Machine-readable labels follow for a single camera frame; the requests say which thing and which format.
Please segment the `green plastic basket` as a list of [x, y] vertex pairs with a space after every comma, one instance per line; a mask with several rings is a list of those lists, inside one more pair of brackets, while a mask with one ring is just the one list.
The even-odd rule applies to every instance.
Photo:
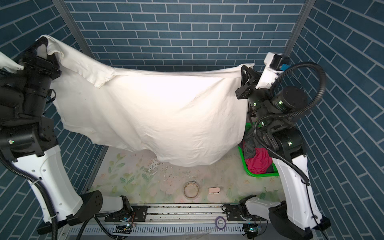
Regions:
[[278, 177], [277, 167], [268, 151], [254, 138], [253, 125], [246, 123], [242, 141], [238, 144], [245, 172], [255, 178]]

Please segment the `white t shirt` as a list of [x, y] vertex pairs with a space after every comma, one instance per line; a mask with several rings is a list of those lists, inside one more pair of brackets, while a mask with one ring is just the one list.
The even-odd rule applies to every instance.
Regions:
[[248, 102], [241, 67], [167, 73], [114, 68], [48, 35], [62, 75], [53, 80], [64, 128], [93, 143], [152, 151], [181, 167], [211, 165], [239, 144]]

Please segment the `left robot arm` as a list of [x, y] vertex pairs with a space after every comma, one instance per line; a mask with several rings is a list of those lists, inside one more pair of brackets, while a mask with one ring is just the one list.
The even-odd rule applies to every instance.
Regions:
[[40, 235], [57, 239], [65, 225], [85, 228], [101, 218], [131, 226], [135, 213], [126, 197], [79, 195], [65, 171], [54, 121], [45, 116], [46, 104], [56, 98], [51, 83], [62, 74], [48, 46], [47, 37], [39, 38], [18, 63], [1, 55], [8, 72], [1, 77], [1, 164], [29, 182], [44, 215]]

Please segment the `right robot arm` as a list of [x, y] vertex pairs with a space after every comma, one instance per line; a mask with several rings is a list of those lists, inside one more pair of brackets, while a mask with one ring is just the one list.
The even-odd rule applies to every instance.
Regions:
[[[275, 94], [275, 87], [293, 71], [308, 68], [319, 80], [319, 88], [312, 100], [302, 89], [295, 86], [283, 88]], [[313, 230], [324, 231], [330, 227], [329, 218], [320, 212], [309, 179], [306, 143], [295, 124], [298, 119], [314, 108], [326, 91], [327, 76], [321, 66], [312, 62], [293, 65], [285, 71], [273, 71], [267, 83], [261, 73], [242, 66], [242, 81], [236, 96], [248, 100], [256, 119], [253, 136], [276, 166], [283, 184], [285, 200], [272, 202], [255, 195], [240, 200], [236, 207], [229, 207], [227, 218], [242, 218], [251, 222], [245, 230], [249, 239], [259, 231], [255, 224], [265, 219], [282, 236], [291, 240], [310, 240]]]

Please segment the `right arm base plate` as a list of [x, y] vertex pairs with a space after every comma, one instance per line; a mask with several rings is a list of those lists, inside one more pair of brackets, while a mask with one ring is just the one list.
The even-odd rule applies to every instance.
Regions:
[[264, 221], [264, 218], [259, 216], [251, 215], [245, 206], [241, 204], [223, 204], [221, 206], [223, 212], [226, 214], [227, 220], [230, 222], [234, 221]]

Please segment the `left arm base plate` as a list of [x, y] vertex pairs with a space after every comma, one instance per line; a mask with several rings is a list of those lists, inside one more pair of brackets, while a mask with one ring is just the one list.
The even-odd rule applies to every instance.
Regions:
[[105, 217], [105, 222], [135, 223], [145, 222], [148, 206], [131, 206], [131, 210], [120, 210]]

